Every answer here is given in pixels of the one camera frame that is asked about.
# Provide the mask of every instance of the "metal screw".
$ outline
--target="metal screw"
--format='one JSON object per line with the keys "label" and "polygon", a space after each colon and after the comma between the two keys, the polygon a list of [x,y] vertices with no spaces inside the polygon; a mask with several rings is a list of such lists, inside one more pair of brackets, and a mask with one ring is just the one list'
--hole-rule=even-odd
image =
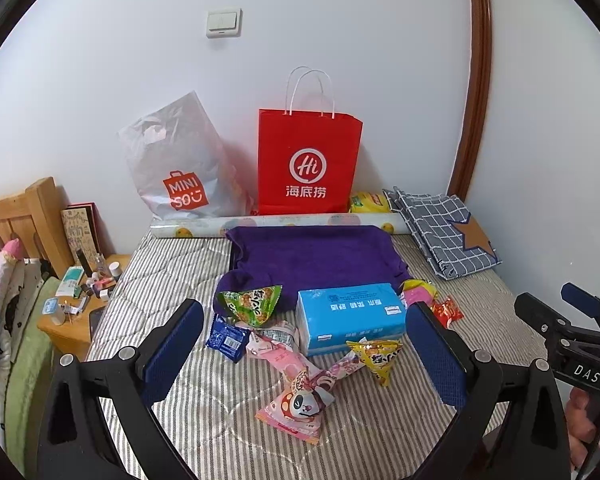
{"label": "metal screw", "polygon": [[543,372],[547,372],[549,370],[549,363],[544,359],[537,359],[536,368],[538,368],[538,370],[542,370]]}
{"label": "metal screw", "polygon": [[120,352],[118,352],[118,357],[123,361],[131,359],[134,355],[136,355],[136,349],[132,346],[125,346],[124,348],[120,349]]}
{"label": "metal screw", "polygon": [[476,350],[475,358],[478,359],[481,363],[488,363],[491,361],[491,354],[486,350]]}
{"label": "metal screw", "polygon": [[68,366],[68,365],[70,365],[73,362],[74,362],[74,356],[72,356],[71,354],[64,354],[60,358],[60,365],[61,366]]}

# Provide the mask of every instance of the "green snack bag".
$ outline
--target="green snack bag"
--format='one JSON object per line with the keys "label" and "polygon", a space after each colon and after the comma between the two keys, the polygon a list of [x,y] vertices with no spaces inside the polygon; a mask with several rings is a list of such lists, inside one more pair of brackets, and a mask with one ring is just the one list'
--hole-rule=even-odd
{"label": "green snack bag", "polygon": [[258,328],[271,316],[281,291],[282,285],[265,286],[245,292],[220,292],[218,299],[240,321]]}

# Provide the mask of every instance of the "star pattern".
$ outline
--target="star pattern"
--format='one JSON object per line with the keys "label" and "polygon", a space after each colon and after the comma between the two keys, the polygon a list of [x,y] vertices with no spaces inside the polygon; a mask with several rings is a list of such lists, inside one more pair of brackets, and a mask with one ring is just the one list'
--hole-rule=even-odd
{"label": "star pattern", "polygon": [[465,251],[470,249],[482,249],[487,254],[490,254],[496,261],[498,257],[491,247],[491,242],[484,234],[480,224],[469,213],[465,222],[449,222],[461,235],[462,245]]}

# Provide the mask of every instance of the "folded cloth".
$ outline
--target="folded cloth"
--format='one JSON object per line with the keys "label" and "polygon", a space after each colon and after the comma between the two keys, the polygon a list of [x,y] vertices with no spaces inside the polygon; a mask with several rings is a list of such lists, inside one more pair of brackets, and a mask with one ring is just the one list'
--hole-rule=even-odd
{"label": "folded cloth", "polygon": [[384,190],[392,211],[402,214],[433,271],[452,280],[502,261],[474,216],[457,196]]}
{"label": "folded cloth", "polygon": [[276,312],[293,310],[298,291],[390,283],[396,293],[408,279],[407,265],[391,236],[375,226],[235,227],[235,269],[218,282],[214,310],[227,313],[218,292],[282,285]]}

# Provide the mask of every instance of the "gray striped bedding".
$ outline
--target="gray striped bedding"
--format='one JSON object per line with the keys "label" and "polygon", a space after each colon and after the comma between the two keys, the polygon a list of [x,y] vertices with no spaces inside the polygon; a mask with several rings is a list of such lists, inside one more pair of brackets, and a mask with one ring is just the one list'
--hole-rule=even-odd
{"label": "gray striped bedding", "polygon": [[[431,280],[464,312],[452,326],[472,349],[499,361],[527,365],[546,357],[531,329],[517,320],[514,297],[493,270],[445,282],[437,278],[409,235],[392,237],[414,277]],[[325,412],[322,436],[312,446],[254,418],[282,391],[280,374],[266,361],[233,364],[205,347],[212,296],[228,270],[230,242],[222,238],[157,239],[147,234],[98,327],[89,360],[109,358],[138,346],[164,324],[184,298],[206,311],[205,329],[167,398],[154,404],[165,433],[201,479],[394,480],[412,474],[454,415],[441,403],[409,340],[396,359],[388,388],[362,368],[342,381]],[[285,314],[294,321],[294,314]],[[327,368],[343,353],[313,358]],[[102,401],[113,441],[127,471],[145,478],[109,399]],[[496,407],[490,429],[502,422]]]}

